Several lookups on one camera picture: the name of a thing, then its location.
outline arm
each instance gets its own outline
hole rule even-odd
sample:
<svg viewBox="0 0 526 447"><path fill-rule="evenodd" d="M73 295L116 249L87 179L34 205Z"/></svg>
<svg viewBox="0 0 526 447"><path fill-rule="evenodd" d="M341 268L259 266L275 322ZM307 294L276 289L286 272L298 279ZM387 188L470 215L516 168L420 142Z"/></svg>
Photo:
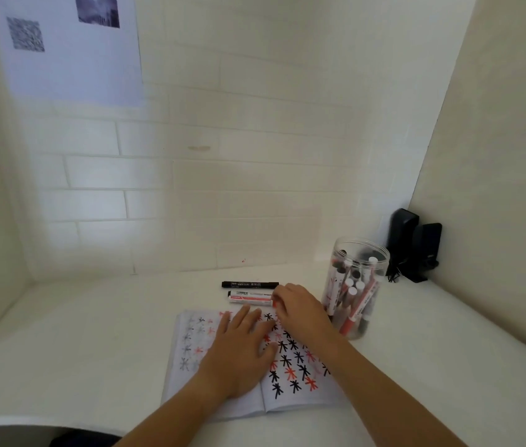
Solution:
<svg viewBox="0 0 526 447"><path fill-rule="evenodd" d="M261 310L249 313L249 309L241 308L232 321L229 312L222 316L199 371L116 447L184 447L226 399L244 395L259 383L275 357L277 345L270 344L262 354L259 346L275 323L259 323L252 330Z"/></svg>
<svg viewBox="0 0 526 447"><path fill-rule="evenodd" d="M325 363L378 447L464 447L443 423L350 345L302 285L274 290L282 326Z"/></svg>

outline qr code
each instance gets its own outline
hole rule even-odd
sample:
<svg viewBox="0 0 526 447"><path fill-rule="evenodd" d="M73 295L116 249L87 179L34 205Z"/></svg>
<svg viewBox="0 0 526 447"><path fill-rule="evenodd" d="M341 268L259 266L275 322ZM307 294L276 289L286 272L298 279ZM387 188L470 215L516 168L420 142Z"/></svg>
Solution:
<svg viewBox="0 0 526 447"><path fill-rule="evenodd" d="M24 20L22 18L6 17L10 37L13 46L17 50L29 50L31 52L44 52L43 39L39 22Z"/></svg>

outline left hand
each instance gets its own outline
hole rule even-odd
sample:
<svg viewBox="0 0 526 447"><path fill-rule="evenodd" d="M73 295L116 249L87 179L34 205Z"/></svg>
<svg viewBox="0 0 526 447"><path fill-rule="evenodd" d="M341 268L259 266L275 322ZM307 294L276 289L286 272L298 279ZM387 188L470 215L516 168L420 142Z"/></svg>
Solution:
<svg viewBox="0 0 526 447"><path fill-rule="evenodd" d="M232 321L229 312L222 316L214 343L189 383L204 394L215 392L219 404L254 388L277 352L277 344L271 343L259 353L263 337L271 331L275 321L261 322L252 330L261 310L249 313L250 308L243 306Z"/></svg>

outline printed image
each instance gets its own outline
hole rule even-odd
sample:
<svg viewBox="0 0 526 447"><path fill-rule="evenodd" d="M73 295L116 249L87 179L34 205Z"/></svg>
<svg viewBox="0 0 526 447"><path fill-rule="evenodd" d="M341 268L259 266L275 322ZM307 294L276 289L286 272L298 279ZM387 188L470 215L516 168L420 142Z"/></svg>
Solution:
<svg viewBox="0 0 526 447"><path fill-rule="evenodd" d="M116 0L75 0L79 22L120 28Z"/></svg>
<svg viewBox="0 0 526 447"><path fill-rule="evenodd" d="M13 47L17 50L45 52L39 22L22 18L6 17Z"/></svg>

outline poster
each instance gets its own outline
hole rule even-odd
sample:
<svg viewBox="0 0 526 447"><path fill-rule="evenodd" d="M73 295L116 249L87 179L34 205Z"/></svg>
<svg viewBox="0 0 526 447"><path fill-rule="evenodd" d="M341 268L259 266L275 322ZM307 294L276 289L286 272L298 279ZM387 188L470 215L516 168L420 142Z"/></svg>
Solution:
<svg viewBox="0 0 526 447"><path fill-rule="evenodd" d="M0 0L0 56L15 96L143 102L134 0Z"/></svg>

